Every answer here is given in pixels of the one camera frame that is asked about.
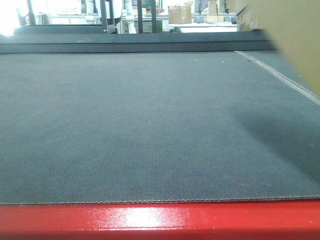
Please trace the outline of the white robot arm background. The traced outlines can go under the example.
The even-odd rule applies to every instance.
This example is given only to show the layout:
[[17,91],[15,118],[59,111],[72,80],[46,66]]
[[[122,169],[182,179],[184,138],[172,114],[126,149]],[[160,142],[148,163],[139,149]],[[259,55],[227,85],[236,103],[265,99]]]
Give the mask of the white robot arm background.
[[133,5],[131,0],[124,0],[124,9],[126,11],[125,20],[128,25],[128,33],[129,34],[136,34],[135,28],[135,16],[133,14]]

